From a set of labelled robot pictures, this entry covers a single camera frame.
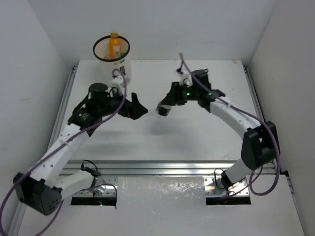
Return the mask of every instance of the orange bottle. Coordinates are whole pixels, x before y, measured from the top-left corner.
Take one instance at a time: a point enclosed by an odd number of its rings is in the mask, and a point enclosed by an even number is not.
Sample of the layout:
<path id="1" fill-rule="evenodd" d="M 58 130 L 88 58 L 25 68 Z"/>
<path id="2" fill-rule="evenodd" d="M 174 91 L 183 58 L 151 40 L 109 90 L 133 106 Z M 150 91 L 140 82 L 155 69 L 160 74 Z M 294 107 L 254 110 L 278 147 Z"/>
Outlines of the orange bottle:
<path id="1" fill-rule="evenodd" d="M 111 33 L 109 39 L 109 56 L 118 58 L 121 54 L 121 43 L 118 38 L 118 33 Z"/>

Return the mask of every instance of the white wall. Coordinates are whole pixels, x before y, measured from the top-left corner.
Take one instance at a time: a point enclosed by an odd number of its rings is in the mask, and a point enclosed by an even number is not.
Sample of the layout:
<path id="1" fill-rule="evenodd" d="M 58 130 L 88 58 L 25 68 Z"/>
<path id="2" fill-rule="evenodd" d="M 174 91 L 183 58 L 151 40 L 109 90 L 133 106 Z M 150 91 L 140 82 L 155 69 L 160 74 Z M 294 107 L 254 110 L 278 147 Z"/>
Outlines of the white wall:
<path id="1" fill-rule="evenodd" d="M 93 59 L 117 31 L 134 59 L 241 59 L 248 63 L 277 0 L 28 0 L 53 45 L 73 65 Z"/>
<path id="2" fill-rule="evenodd" d="M 26 0 L 0 2 L 0 202 L 47 149 L 67 69 Z M 17 198 L 5 208 L 8 230 Z"/>
<path id="3" fill-rule="evenodd" d="M 315 235 L 315 1 L 279 0 L 251 62 L 267 119 L 277 125 L 306 235 Z"/>

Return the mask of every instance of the sticker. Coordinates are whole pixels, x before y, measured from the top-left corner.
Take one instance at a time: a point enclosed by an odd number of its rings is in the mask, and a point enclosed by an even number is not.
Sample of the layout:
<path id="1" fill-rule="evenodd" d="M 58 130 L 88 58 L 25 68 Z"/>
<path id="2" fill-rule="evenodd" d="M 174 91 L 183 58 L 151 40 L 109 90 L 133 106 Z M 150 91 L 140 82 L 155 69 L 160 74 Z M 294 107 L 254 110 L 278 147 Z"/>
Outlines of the sticker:
<path id="1" fill-rule="evenodd" d="M 114 65 L 118 65 L 120 63 L 123 63 L 125 61 L 125 59 L 121 60 L 121 61 L 118 61 L 118 62 L 115 62 Z"/>
<path id="2" fill-rule="evenodd" d="M 126 72 L 125 72 L 125 67 L 124 67 L 124 66 L 119 67 L 119 69 L 120 69 L 120 71 L 121 71 L 124 75 L 126 74 Z"/>

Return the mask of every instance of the black rim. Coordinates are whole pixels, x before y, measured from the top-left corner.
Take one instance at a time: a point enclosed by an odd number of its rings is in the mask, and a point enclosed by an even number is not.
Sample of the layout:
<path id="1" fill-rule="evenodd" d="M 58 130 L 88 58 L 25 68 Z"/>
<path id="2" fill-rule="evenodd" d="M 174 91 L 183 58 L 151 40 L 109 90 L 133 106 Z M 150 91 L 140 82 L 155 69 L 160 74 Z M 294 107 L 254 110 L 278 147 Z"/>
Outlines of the black rim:
<path id="1" fill-rule="evenodd" d="M 104 39 L 107 39 L 107 38 L 110 38 L 110 35 L 105 36 L 105 37 L 103 37 L 103 38 L 100 38 L 98 41 L 95 42 L 95 44 L 94 44 L 94 46 L 93 46 L 93 54 L 94 54 L 94 56 L 95 56 L 97 59 L 99 59 L 99 60 L 101 60 L 101 61 L 104 61 L 104 62 L 114 62 L 114 61 L 119 61 L 119 60 L 125 58 L 125 57 L 128 55 L 128 53 L 129 53 L 129 51 L 130 51 L 130 44 L 129 44 L 129 41 L 128 41 L 127 39 L 125 39 L 124 37 L 121 37 L 121 36 L 118 36 L 118 38 L 123 39 L 123 40 L 126 41 L 127 44 L 128 44 L 128 50 L 127 50 L 127 52 L 125 53 L 125 55 L 123 55 L 123 56 L 120 57 L 120 58 L 112 59 L 112 60 L 107 60 L 107 59 L 104 59 L 104 58 L 100 58 L 98 55 L 96 55 L 96 53 L 95 53 L 95 48 L 96 48 L 97 44 L 98 44 L 100 41 L 103 41 Z"/>

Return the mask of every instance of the white enclosure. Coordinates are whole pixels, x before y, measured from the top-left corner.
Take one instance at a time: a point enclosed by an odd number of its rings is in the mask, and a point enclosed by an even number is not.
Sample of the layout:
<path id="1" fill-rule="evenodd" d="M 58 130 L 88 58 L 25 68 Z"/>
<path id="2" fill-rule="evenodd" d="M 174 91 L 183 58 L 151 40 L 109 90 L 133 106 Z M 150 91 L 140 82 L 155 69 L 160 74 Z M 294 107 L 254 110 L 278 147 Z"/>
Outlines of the white enclosure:
<path id="1" fill-rule="evenodd" d="M 0 3 L 0 179 L 2 202 L 18 171 L 47 149 L 70 68 L 25 0 Z M 8 230 L 16 197 L 4 212 Z"/>
<path id="2" fill-rule="evenodd" d="M 315 235 L 315 1 L 279 0 L 251 63 L 267 119 L 277 124 L 283 164 L 306 235 Z"/>
<path id="3" fill-rule="evenodd" d="M 165 87 L 169 87 L 176 78 L 174 68 L 178 63 L 174 60 L 133 61 L 132 70 L 137 79 L 128 86 L 128 97 L 131 91 L 137 92 L 140 102 L 149 112 L 136 121 L 116 116 L 102 125 L 77 150 L 62 171 L 63 175 L 73 174 L 83 159 L 97 161 L 103 178 L 107 181 L 117 178 L 112 182 L 118 187 L 117 210 L 112 206 L 70 206 L 71 198 L 68 198 L 58 215 L 58 221 L 54 223 L 58 228 L 52 226 L 47 235 L 76 235 L 79 232 L 85 235 L 91 229 L 101 234 L 104 228 L 107 233 L 122 236 L 162 236 L 175 232 L 183 236 L 191 235 L 191 232 L 201 236 L 234 232 L 235 236 L 243 236 L 246 231 L 258 236 L 303 235 L 285 176 L 281 176 L 272 194 L 262 199 L 251 194 L 251 205 L 206 206 L 205 198 L 209 193 L 204 192 L 203 178 L 211 178 L 209 175 L 213 170 L 198 167 L 201 166 L 200 161 L 209 165 L 214 161 L 217 165 L 235 161 L 240 157 L 242 142 L 222 120 L 200 109 L 196 102 L 174 107 L 166 118 L 155 112 L 157 101 L 168 91 Z M 240 61 L 187 60 L 187 63 L 191 69 L 199 66 L 208 68 L 214 87 L 221 88 L 235 104 L 255 114 L 249 80 Z M 101 75 L 96 60 L 80 61 L 75 78 L 65 92 L 69 94 L 68 99 L 61 104 L 64 117 L 61 115 L 56 123 L 63 120 L 62 124 L 66 124 L 77 102 L 85 96 L 87 87 L 102 82 Z M 139 170 L 148 161 L 155 161 L 146 169 L 147 172 L 159 166 L 161 168 L 161 162 L 171 163 L 174 167 L 163 173 L 156 170 L 163 177 L 156 177 L 159 174 L 154 177 L 142 174 L 137 178 L 137 174 L 132 173 L 130 161 L 140 163 L 137 166 Z M 113 163 L 126 163 L 125 169 L 118 173 L 110 167 Z M 192 169 L 188 168 L 190 163 L 193 164 Z M 255 189 L 267 189 L 274 179 L 273 171 L 272 165 L 266 165 L 264 175 L 254 185 Z M 33 209 L 23 206 L 19 208 L 12 235 L 34 235 L 51 219 L 51 216 L 42 217 Z M 71 221 L 68 220 L 69 214 L 72 215 Z M 104 221 L 102 227 L 99 227 L 98 220 Z M 230 225 L 237 225 L 237 230 Z"/>
<path id="4" fill-rule="evenodd" d="M 241 59 L 248 63 L 276 0 L 28 0 L 48 37 L 73 65 L 112 31 L 133 59 Z"/>

